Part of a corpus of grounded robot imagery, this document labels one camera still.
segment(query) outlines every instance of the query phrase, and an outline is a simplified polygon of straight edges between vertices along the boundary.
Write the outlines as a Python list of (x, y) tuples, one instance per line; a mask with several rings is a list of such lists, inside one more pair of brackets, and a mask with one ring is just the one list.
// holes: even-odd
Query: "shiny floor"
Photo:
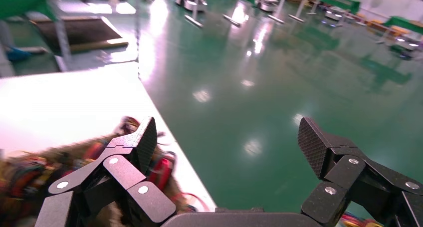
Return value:
[[(235, 7), (241, 28), (221, 18)], [(361, 26), (332, 28), (320, 16), (296, 23), (287, 16), (295, 5), (284, 25), (243, 7), (210, 1), (203, 29), (171, 0), (143, 13), (143, 83), (218, 206), (300, 210), (319, 182), (297, 145), (303, 116), (423, 182), (421, 62), (399, 59)], [(110, 20), (133, 35), (130, 19)]]

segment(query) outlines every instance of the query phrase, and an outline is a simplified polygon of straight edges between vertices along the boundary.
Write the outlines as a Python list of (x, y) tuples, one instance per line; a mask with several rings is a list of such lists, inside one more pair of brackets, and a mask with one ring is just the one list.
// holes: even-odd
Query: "table leg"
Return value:
[(15, 72), (7, 59), (6, 52), (3, 50), (3, 44), (0, 41), (0, 78), (9, 76), (15, 76)]
[(319, 5), (320, 0), (316, 0), (313, 4), (313, 7), (311, 8), (311, 11), (309, 13), (307, 13), (308, 15), (316, 15), (316, 9), (317, 9), (317, 5)]
[(376, 41), (377, 44), (381, 44), (385, 42), (385, 38), (388, 36), (388, 33), (391, 31), (391, 28), (388, 27), (388, 29), (386, 29), (386, 31), (384, 32), (384, 34), (382, 35), (381, 39), (379, 39), (378, 41)]
[(293, 18), (294, 20), (297, 20), (297, 21), (300, 21), (300, 22), (304, 22), (304, 20), (302, 20), (300, 18), (300, 15), (301, 15), (301, 11), (303, 11), (303, 7), (304, 7), (304, 4), (305, 4), (305, 1), (307, 1), (307, 0), (301, 0), (300, 6), (298, 7), (298, 10), (297, 10), (297, 13), (295, 14), (295, 16), (294, 15), (289, 15), (289, 17)]
[(284, 21), (275, 17), (275, 16), (278, 16), (280, 14), (280, 12), (282, 11), (282, 7), (283, 7), (284, 3), (285, 3), (285, 0), (280, 0), (278, 7), (276, 8), (275, 15), (268, 15), (268, 17), (277, 21), (278, 23), (285, 23)]
[(187, 19), (189, 22), (196, 25), (197, 27), (203, 27), (203, 25), (197, 21), (199, 0), (195, 0), (195, 3), (196, 3), (196, 5), (194, 6), (193, 16), (190, 17), (188, 15), (185, 15), (185, 19)]
[(357, 21), (356, 24), (360, 26), (366, 26), (366, 22), (364, 21), (364, 17), (360, 17), (360, 21)]
[(16, 47), (7, 23), (0, 20), (0, 43), (7, 47)]
[(335, 26), (335, 27), (342, 26), (346, 17), (347, 17), (347, 13), (345, 12), (345, 13), (342, 15), (341, 19), (339, 20), (339, 22), (336, 24), (336, 26)]

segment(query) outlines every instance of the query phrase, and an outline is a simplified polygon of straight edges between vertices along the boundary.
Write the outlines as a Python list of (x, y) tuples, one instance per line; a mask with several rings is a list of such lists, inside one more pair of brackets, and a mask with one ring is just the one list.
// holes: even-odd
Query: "red wire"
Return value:
[(153, 168), (150, 176), (148, 177), (148, 181), (154, 183), (159, 190), (163, 190), (166, 186), (166, 183), (168, 182), (172, 168), (171, 168), (171, 162), (163, 158), (161, 159)]
[(352, 223), (354, 223), (354, 224), (356, 224), (358, 226), (363, 226), (363, 222), (361, 220), (358, 220), (358, 219), (356, 219), (356, 218), (354, 218), (352, 216), (342, 215), (341, 218), (343, 218), (346, 221), (352, 222)]
[(193, 196), (193, 197), (195, 197), (200, 203), (201, 203), (201, 205), (203, 206), (203, 209), (204, 209), (204, 211), (206, 211), (206, 212), (209, 212), (210, 211), (210, 209), (209, 209), (209, 207), (207, 206), (207, 204), (202, 200), (202, 199), (200, 199), (200, 197), (198, 197), (198, 196), (196, 196), (196, 195), (194, 195), (194, 194), (191, 194), (191, 193), (185, 193), (185, 192), (180, 192), (180, 193), (178, 193), (178, 194), (176, 194), (176, 195), (174, 195), (172, 198), (171, 198), (171, 201), (172, 202), (175, 202), (177, 199), (179, 199), (180, 197), (182, 197), (183, 195), (187, 195), (187, 196)]

